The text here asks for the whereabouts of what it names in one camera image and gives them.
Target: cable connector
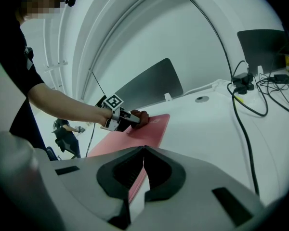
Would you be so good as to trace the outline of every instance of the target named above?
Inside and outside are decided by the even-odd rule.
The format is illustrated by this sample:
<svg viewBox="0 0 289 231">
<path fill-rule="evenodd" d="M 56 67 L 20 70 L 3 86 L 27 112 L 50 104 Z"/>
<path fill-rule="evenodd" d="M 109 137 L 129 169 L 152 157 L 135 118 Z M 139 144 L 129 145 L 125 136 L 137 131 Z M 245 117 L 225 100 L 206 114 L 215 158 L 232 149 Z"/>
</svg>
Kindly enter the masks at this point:
<svg viewBox="0 0 289 231">
<path fill-rule="evenodd" d="M 238 94 L 244 95 L 247 94 L 247 87 L 242 84 L 237 84 L 234 92 L 237 92 Z"/>
<path fill-rule="evenodd" d="M 236 87 L 239 88 L 239 91 L 242 92 L 240 93 L 238 91 L 239 94 L 246 94 L 248 90 L 255 89 L 254 85 L 252 84 L 252 78 L 253 75 L 251 73 L 242 73 L 240 75 L 232 77 L 231 81 Z"/>
</svg>

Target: pink board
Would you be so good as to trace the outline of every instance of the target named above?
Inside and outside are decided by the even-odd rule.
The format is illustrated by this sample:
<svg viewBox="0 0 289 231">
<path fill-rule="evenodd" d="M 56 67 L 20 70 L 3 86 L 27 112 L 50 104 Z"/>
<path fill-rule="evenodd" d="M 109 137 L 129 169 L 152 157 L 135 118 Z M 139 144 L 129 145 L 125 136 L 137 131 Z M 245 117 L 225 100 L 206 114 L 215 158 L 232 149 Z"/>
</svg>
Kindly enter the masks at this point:
<svg viewBox="0 0 289 231">
<path fill-rule="evenodd" d="M 88 156 L 108 154 L 141 145 L 159 147 L 169 118 L 169 114 L 153 116 L 150 117 L 148 125 L 141 129 L 134 130 L 129 127 L 124 132 L 110 132 L 90 151 Z M 129 191 L 129 202 L 138 192 L 145 176 L 146 172 L 143 168 Z"/>
</svg>

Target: person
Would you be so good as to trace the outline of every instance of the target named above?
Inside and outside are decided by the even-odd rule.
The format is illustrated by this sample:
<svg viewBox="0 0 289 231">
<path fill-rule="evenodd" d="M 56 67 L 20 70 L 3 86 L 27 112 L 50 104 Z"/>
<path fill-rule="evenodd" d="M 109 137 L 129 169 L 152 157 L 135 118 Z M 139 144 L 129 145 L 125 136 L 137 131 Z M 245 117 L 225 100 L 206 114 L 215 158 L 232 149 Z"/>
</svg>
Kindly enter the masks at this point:
<svg viewBox="0 0 289 231">
<path fill-rule="evenodd" d="M 27 47 L 20 25 L 60 7 L 62 0 L 0 0 L 0 64 L 25 96 L 10 132 L 28 140 L 34 148 L 46 150 L 29 102 L 40 110 L 63 120 L 98 123 L 102 126 L 112 112 L 76 101 L 49 88 L 33 64 L 33 51 Z M 132 111 L 140 118 L 141 128 L 148 123 L 145 111 Z"/>
<path fill-rule="evenodd" d="M 56 119 L 53 123 L 53 133 L 56 136 L 56 144 L 60 147 L 61 151 L 65 150 L 71 152 L 77 158 L 81 158 L 79 151 L 79 143 L 73 132 L 82 133 L 84 128 L 72 128 L 67 120 Z"/>
</svg>

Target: black clothing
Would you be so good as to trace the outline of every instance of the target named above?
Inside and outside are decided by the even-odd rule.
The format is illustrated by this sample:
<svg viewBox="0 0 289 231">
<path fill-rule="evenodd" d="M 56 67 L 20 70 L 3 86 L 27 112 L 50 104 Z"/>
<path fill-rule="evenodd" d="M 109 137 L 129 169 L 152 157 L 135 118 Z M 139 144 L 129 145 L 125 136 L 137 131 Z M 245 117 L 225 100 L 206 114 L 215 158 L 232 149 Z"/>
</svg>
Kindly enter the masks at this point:
<svg viewBox="0 0 289 231">
<path fill-rule="evenodd" d="M 56 144 L 60 147 L 61 151 L 67 150 L 76 157 L 80 158 L 79 143 L 73 132 L 67 131 L 63 125 L 68 125 L 69 122 L 62 119 L 57 119 L 54 123 L 54 134 L 56 135 Z"/>
<path fill-rule="evenodd" d="M 5 19 L 5 26 L 2 24 L 0 24 L 0 63 L 14 84 L 27 97 L 32 87 L 44 82 L 32 63 L 33 51 L 26 47 L 26 39 L 19 22 L 15 17 L 10 17 Z M 35 148 L 46 149 L 28 98 L 17 113 L 10 132 L 28 140 Z"/>
</svg>

